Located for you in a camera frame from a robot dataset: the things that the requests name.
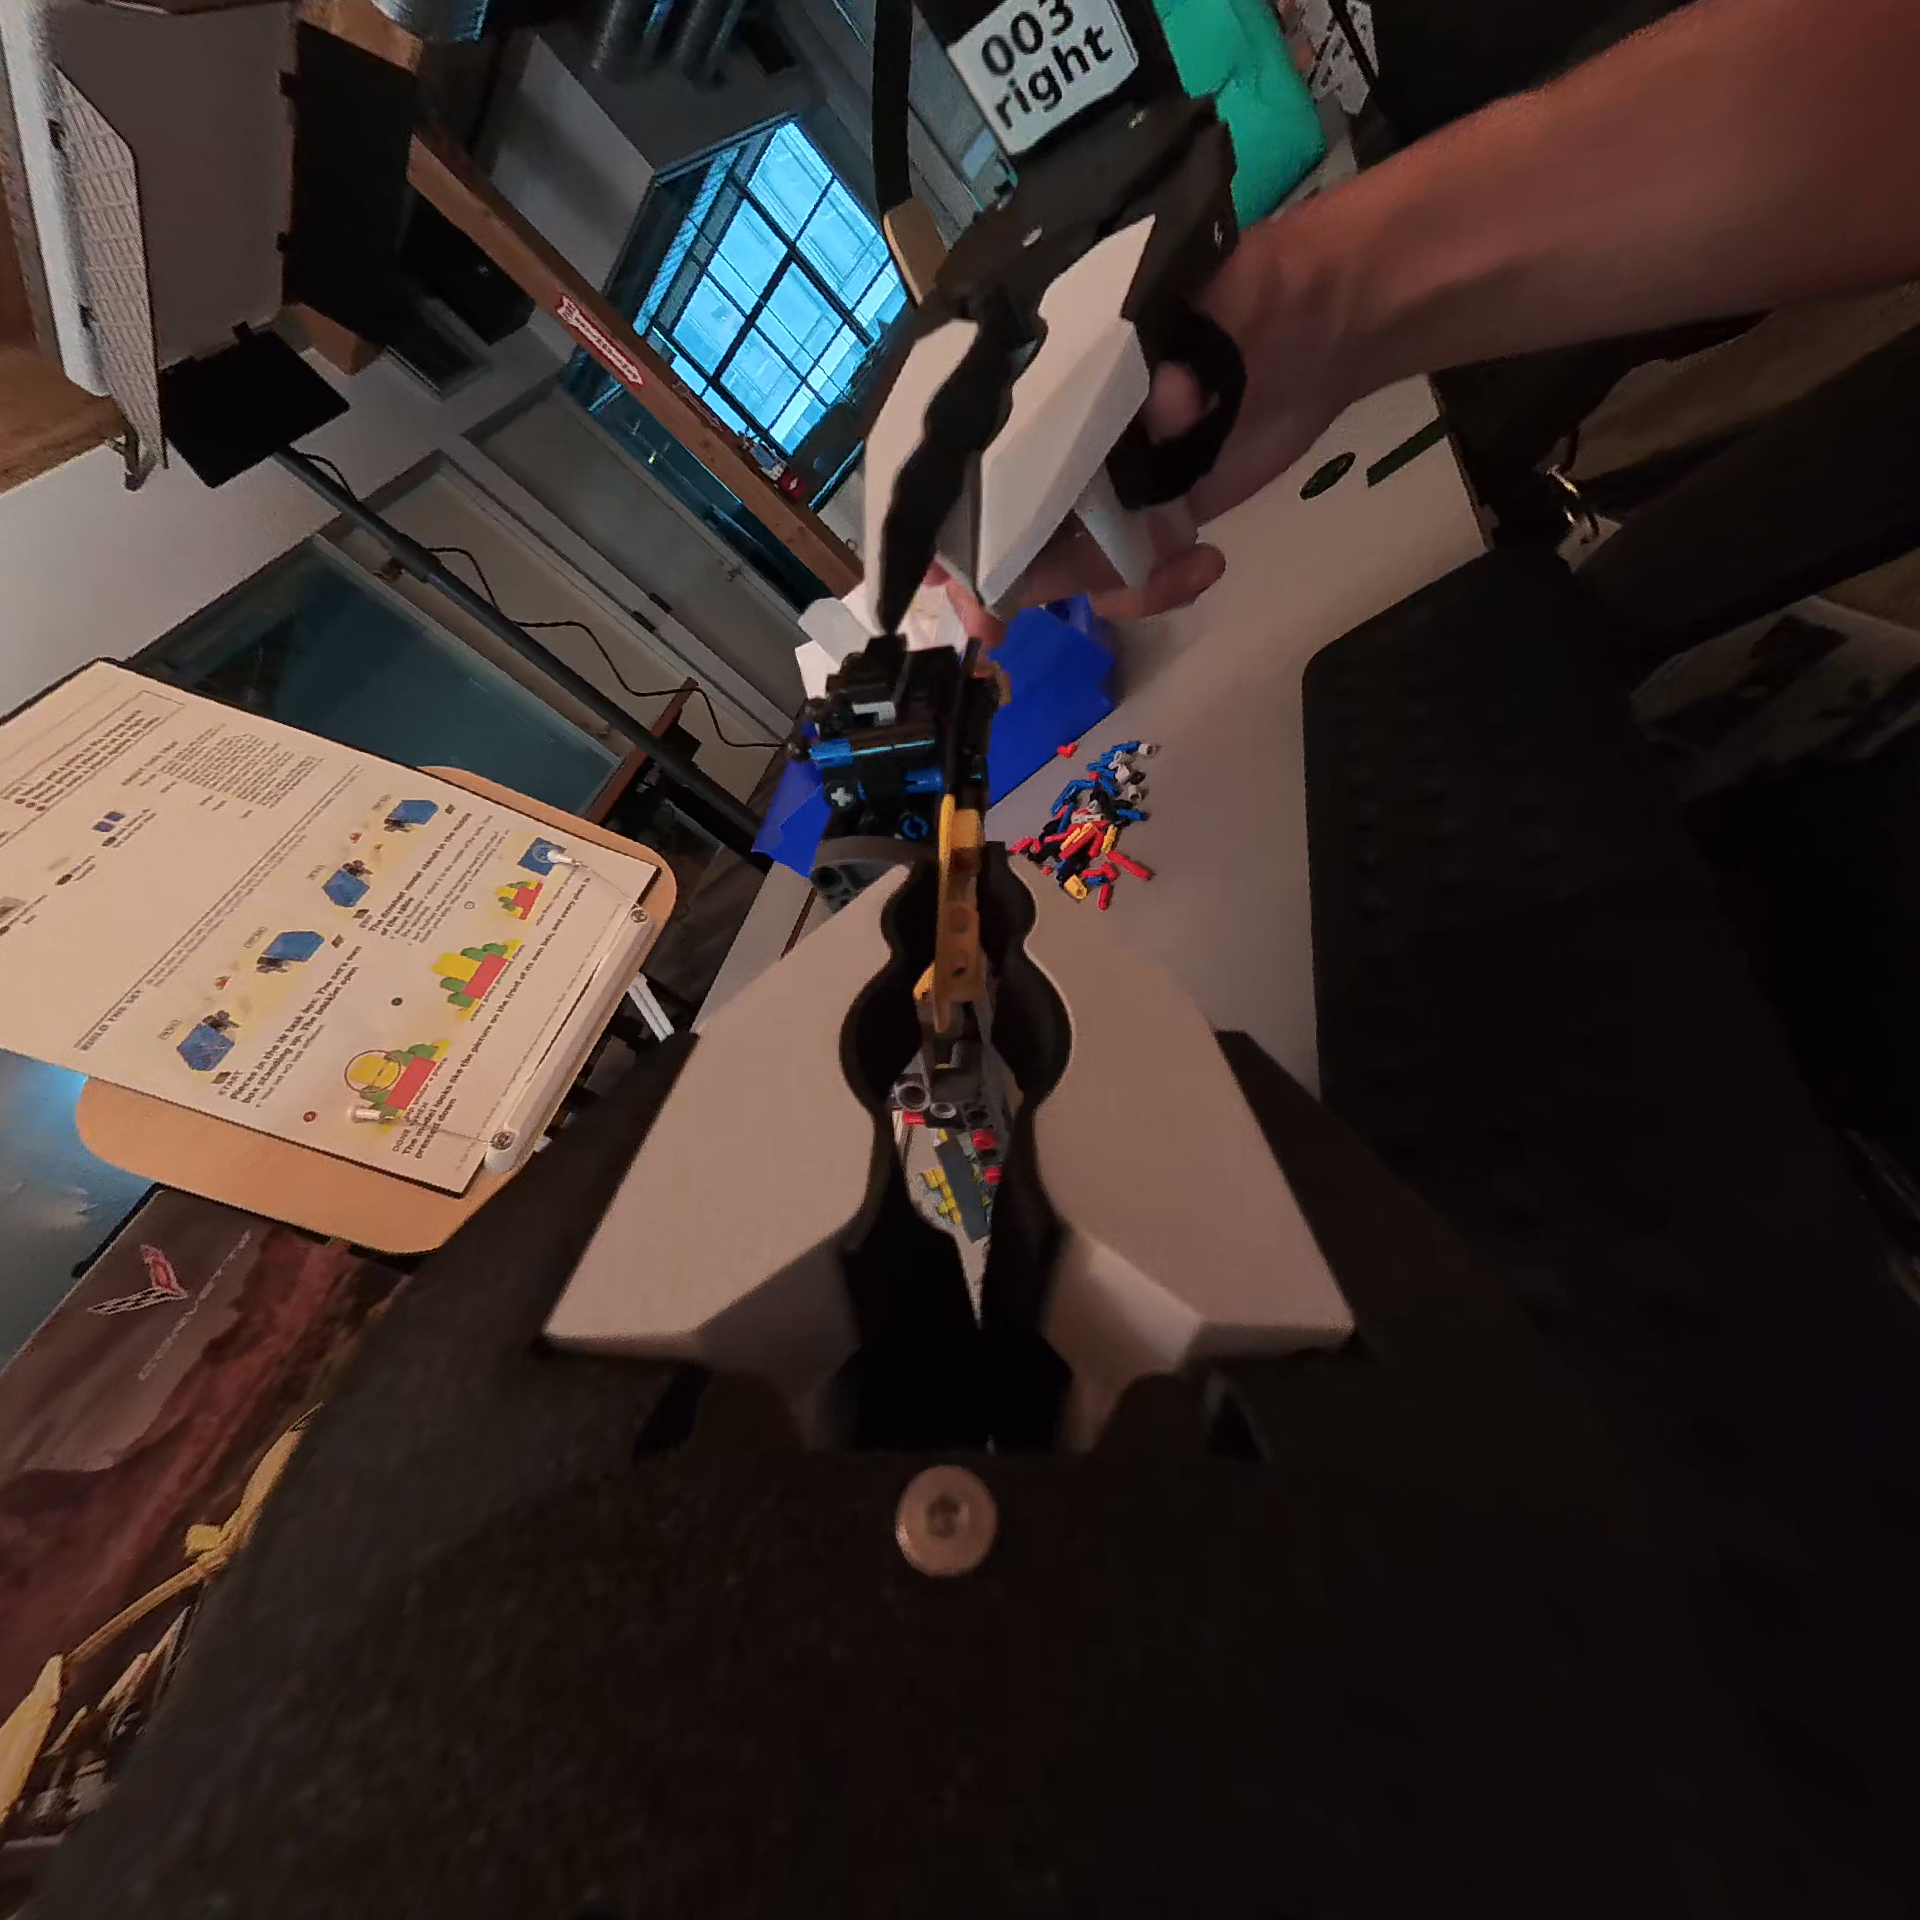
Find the person's right forearm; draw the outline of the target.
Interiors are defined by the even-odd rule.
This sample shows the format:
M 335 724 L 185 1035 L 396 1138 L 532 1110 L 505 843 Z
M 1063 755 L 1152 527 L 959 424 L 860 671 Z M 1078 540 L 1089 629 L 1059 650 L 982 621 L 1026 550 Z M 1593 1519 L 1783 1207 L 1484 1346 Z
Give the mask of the person's right forearm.
M 1688 3 L 1309 211 L 1346 399 L 1915 279 L 1915 3 Z

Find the white paper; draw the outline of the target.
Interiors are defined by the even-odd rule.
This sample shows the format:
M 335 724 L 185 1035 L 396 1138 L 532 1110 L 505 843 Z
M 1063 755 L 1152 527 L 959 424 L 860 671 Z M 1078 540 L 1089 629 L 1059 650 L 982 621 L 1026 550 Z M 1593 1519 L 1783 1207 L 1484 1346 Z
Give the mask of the white paper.
M 860 611 L 843 596 L 826 596 L 807 606 L 801 613 L 801 633 L 802 640 L 796 642 L 794 659 L 801 666 L 807 698 L 823 698 L 829 677 L 840 671 L 847 659 L 863 653 L 873 640 Z M 966 650 L 966 626 L 948 596 L 948 585 L 916 587 L 899 636 L 906 653 L 952 650 L 959 657 Z

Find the teal storage bin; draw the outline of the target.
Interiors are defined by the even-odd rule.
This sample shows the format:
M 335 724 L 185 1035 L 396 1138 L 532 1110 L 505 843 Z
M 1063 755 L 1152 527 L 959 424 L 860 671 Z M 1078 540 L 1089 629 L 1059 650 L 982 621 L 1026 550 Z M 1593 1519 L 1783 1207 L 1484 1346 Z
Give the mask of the teal storage bin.
M 1234 217 L 1254 227 L 1325 160 L 1309 84 L 1287 51 L 1278 3 L 1156 3 L 1192 97 L 1211 97 L 1234 143 Z

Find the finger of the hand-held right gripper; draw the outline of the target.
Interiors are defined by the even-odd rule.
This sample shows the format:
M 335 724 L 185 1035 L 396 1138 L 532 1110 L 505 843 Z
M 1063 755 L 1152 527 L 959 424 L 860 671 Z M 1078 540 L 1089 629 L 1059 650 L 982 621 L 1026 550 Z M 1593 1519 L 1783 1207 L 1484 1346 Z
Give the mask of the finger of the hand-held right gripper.
M 865 442 L 865 626 L 899 626 L 935 559 L 988 611 L 1033 559 L 1037 306 L 982 296 L 915 333 Z
M 1123 585 L 1139 587 L 1156 565 L 1150 515 L 1126 509 L 1108 474 L 1150 399 L 1150 365 L 1123 300 L 1152 226 L 1142 215 L 1099 239 L 1037 303 L 1037 351 L 980 457 L 974 587 L 982 600 L 1012 600 L 1068 518 L 1083 518 Z

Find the dark lego set box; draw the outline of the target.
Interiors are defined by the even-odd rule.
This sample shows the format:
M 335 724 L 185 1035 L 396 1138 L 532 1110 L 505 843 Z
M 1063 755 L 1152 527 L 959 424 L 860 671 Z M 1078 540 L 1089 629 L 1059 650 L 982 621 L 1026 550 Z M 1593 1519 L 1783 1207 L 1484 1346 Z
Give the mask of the dark lego set box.
M 3 1915 L 122 1783 L 405 1266 L 103 1166 L 3 1053 Z

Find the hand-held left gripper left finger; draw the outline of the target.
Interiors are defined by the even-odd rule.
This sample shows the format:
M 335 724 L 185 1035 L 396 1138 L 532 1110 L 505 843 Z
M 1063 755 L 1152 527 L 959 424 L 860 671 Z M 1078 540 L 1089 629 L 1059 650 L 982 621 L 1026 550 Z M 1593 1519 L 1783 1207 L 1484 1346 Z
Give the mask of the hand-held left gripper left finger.
M 553 1346 L 755 1379 L 829 1442 L 985 1442 L 963 1260 L 915 1207 L 889 1106 L 935 908 L 930 869 L 890 869 L 702 1023 Z

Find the black box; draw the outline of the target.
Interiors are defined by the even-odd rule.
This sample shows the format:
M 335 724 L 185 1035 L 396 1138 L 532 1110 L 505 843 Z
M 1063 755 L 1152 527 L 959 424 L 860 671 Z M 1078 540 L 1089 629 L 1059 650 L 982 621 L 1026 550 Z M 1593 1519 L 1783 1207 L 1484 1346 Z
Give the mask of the black box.
M 402 242 L 419 75 L 309 19 L 297 22 L 293 62 L 281 289 L 386 348 L 408 314 Z

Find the black flat panel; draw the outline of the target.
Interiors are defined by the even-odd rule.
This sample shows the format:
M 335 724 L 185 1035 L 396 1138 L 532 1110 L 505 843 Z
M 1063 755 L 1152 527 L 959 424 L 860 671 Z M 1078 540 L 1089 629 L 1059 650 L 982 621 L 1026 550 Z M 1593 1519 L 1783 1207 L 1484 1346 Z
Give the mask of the black flat panel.
M 155 377 L 165 446 L 215 490 L 349 412 L 349 400 L 274 330 L 239 330 Z

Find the black perforated pad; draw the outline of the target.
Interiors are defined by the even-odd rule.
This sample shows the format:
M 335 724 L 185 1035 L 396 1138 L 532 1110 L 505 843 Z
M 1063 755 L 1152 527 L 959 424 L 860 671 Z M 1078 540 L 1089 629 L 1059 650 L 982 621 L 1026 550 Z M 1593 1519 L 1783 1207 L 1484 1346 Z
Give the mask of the black perforated pad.
M 1323 1096 L 1591 1324 L 1915 1363 L 1915 1302 L 1681 808 L 1618 645 L 1491 550 L 1303 671 Z

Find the pile of small lego pins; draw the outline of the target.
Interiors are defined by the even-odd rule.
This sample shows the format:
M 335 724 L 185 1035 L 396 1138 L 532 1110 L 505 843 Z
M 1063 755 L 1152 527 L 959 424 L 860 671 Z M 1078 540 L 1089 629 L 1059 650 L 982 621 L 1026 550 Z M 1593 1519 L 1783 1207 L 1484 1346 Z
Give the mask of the pile of small lego pins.
M 1126 833 L 1150 820 L 1150 771 L 1160 755 L 1156 737 L 1123 737 L 1089 756 L 1063 780 L 1042 828 L 1004 846 L 1009 859 L 1028 860 L 1072 901 L 1094 901 L 1096 909 L 1112 908 L 1116 885 L 1152 880 L 1152 864 L 1137 859 Z

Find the printed instruction sheet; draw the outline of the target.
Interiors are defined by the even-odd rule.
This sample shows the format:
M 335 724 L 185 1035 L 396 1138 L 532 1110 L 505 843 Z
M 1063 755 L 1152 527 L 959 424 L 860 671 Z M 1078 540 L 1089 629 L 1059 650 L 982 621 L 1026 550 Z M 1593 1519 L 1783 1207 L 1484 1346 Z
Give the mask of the printed instruction sheet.
M 3 1052 L 466 1195 L 532 1145 L 668 872 L 99 659 L 3 717 Z

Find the window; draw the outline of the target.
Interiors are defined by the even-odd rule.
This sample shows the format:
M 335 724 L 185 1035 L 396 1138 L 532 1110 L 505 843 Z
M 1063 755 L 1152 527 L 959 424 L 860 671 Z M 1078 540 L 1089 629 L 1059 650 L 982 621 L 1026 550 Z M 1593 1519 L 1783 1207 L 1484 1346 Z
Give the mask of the window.
M 782 463 L 856 399 L 904 279 L 877 222 L 787 118 L 653 179 L 617 303 L 693 399 Z

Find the person's right hand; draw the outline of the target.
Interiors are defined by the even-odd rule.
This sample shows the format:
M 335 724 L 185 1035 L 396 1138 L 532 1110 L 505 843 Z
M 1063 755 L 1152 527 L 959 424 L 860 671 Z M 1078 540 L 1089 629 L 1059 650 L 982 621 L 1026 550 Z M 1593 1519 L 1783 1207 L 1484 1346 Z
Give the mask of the person's right hand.
M 1112 616 L 1152 616 L 1206 596 L 1228 559 L 1200 527 L 1237 509 L 1358 399 L 1435 365 L 1469 287 L 1471 248 L 1417 206 L 1362 189 L 1262 222 L 1199 300 L 1237 345 L 1246 389 L 1211 469 L 1150 511 L 1150 574 L 1123 585 L 1079 525 L 1062 527 L 1016 587 L 1016 605 L 1087 589 Z

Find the yellow black lego subassembly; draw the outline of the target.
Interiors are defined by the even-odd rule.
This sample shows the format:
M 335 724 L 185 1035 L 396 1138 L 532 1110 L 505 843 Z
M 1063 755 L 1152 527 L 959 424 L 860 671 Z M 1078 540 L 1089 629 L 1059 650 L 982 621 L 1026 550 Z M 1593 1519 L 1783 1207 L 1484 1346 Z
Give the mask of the yellow black lego subassembly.
M 890 859 L 935 864 L 935 945 L 916 980 L 930 1038 L 959 1035 L 963 1007 L 985 988 L 976 887 L 999 698 L 1002 671 L 980 640 L 915 650 L 882 633 L 807 700 L 810 735 L 794 747 L 819 776 L 826 839 L 882 843 Z

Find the white perforated box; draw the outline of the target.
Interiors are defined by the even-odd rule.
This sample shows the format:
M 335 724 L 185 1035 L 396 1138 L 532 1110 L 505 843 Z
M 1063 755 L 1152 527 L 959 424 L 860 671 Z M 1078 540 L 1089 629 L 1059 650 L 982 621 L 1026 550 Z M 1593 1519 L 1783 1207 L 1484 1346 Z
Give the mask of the white perforated box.
M 168 463 L 160 374 L 284 306 L 297 3 L 3 3 L 3 149 L 55 363 Z

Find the blue plastic bin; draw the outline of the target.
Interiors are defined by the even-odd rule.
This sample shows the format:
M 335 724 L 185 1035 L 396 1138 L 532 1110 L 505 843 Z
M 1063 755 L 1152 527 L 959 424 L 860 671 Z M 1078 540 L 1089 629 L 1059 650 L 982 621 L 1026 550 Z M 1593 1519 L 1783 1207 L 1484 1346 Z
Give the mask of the blue plastic bin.
M 1009 700 L 988 732 L 988 806 L 1026 780 L 1062 764 L 1062 749 L 1087 737 L 1116 704 L 1116 633 L 1087 594 L 1022 611 L 995 659 L 1009 678 Z M 829 833 L 823 772 L 807 756 L 791 761 L 769 792 L 755 853 L 807 876 Z

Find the black tripod pole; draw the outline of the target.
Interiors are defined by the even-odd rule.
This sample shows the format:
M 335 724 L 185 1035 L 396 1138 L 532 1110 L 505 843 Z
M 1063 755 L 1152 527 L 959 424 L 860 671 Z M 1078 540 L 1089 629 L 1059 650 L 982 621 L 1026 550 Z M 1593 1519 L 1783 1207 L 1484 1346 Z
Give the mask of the black tripod pole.
M 640 724 L 632 711 L 614 700 L 599 685 L 589 683 L 589 677 L 573 671 L 529 626 L 510 621 L 480 587 L 455 574 L 430 547 L 408 538 L 386 515 L 373 511 L 369 503 L 363 503 L 352 490 L 344 485 L 335 469 L 300 453 L 297 446 L 281 446 L 270 453 L 270 460 L 274 465 L 291 474 L 308 491 L 319 496 L 352 527 L 369 534 L 392 560 L 397 560 L 402 574 L 420 581 L 423 587 L 450 600 L 518 659 L 541 670 L 579 704 L 592 709 L 614 732 L 625 732 L 632 741 L 632 747 L 660 767 L 663 784 L 676 788 L 678 801 L 685 801 L 693 813 L 702 813 L 709 833 L 724 847 L 749 860 L 757 860 L 755 839 L 762 820 L 743 801 L 718 788 L 689 749 L 645 732 L 645 724 Z

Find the wooden beam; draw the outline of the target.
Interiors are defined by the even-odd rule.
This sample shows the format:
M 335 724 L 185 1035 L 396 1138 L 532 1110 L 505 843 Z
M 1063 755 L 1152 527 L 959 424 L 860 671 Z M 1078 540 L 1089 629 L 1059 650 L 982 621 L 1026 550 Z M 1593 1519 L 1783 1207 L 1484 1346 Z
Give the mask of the wooden beam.
M 470 239 L 510 279 L 549 314 L 638 403 L 667 427 L 689 457 L 728 485 L 767 531 L 832 594 L 863 576 L 856 550 L 802 503 L 787 496 L 722 427 L 667 360 L 614 311 L 614 303 L 518 215 L 475 162 L 441 131 L 414 131 L 411 189 Z

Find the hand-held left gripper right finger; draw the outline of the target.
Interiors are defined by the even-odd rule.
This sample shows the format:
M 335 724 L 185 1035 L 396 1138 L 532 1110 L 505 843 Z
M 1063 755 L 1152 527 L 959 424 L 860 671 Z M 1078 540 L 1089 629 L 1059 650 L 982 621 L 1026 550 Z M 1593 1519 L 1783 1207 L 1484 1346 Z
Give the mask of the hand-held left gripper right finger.
M 1059 1223 L 1037 1338 L 1068 1368 L 1062 1442 L 1096 1442 L 1142 1379 L 1346 1346 L 1356 1309 L 1200 1004 L 1096 909 L 1009 885 L 1012 957 L 1063 1017 L 1062 1067 L 1016 1067 Z

